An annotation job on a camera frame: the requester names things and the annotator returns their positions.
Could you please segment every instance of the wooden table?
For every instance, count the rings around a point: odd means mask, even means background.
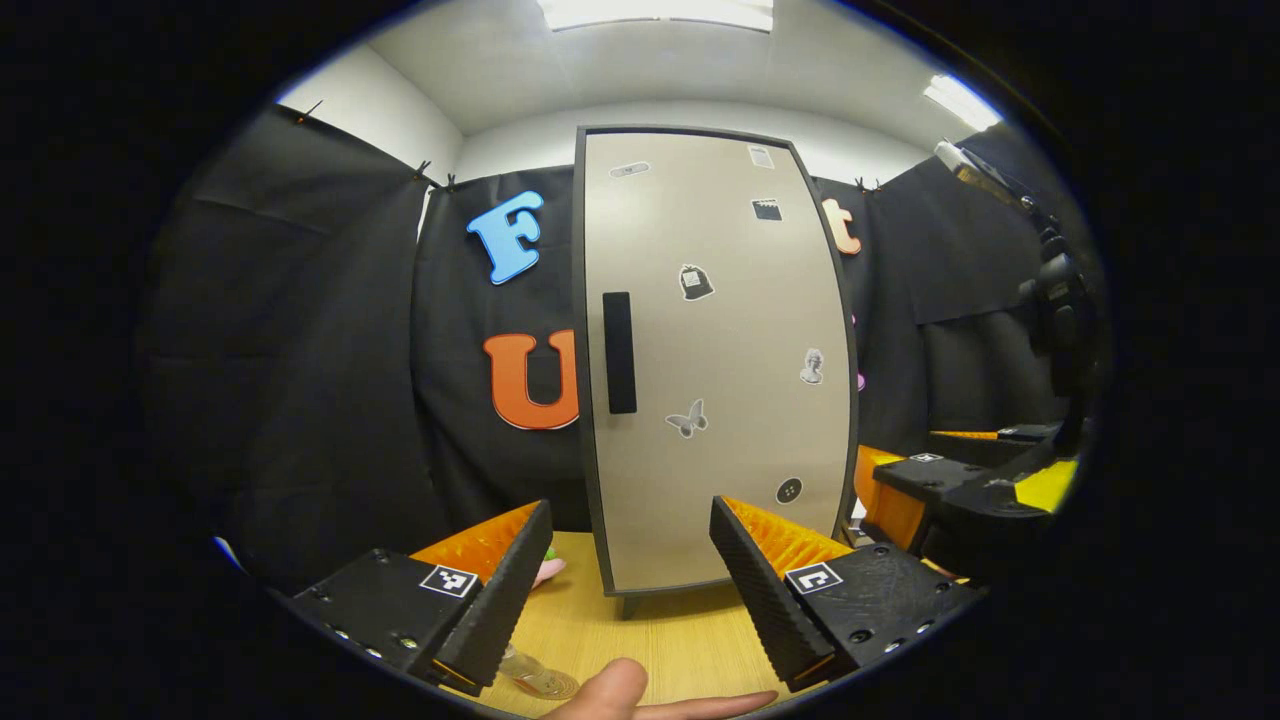
[[[632,657],[649,671],[641,705],[764,689],[778,691],[776,702],[799,694],[773,674],[731,583],[646,597],[622,620],[622,598],[604,596],[591,534],[556,533],[552,547],[567,565],[529,594],[511,638],[547,667],[581,683],[614,657]],[[527,717],[559,705],[525,694],[500,674],[477,702]]]

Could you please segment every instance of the cabinet door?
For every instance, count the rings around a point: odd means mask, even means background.
[[[584,128],[579,155],[579,387],[605,591],[727,579],[716,495],[831,534],[851,484],[852,333],[794,150]]]

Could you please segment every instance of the ceiling light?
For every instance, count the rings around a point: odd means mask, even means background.
[[[538,0],[553,29],[622,20],[696,20],[773,31],[773,0]]]
[[[951,76],[933,76],[924,96],[942,105],[973,129],[982,132],[1000,122],[1000,115]]]

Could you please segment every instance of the black door handle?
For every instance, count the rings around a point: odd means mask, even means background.
[[[631,343],[631,293],[605,292],[604,373],[609,388],[609,413],[636,411],[636,359]]]

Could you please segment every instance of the blue letter f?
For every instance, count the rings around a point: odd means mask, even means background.
[[[536,210],[543,206],[543,196],[531,190],[526,190],[511,200],[498,205],[493,210],[471,220],[467,232],[480,236],[480,242],[489,252],[493,261],[493,273],[489,279],[493,284],[502,284],[511,278],[524,273],[538,261],[538,251],[525,249],[520,245],[524,236],[529,242],[538,242],[541,231],[538,220],[525,210]],[[516,213],[516,222],[507,223],[507,215]]]

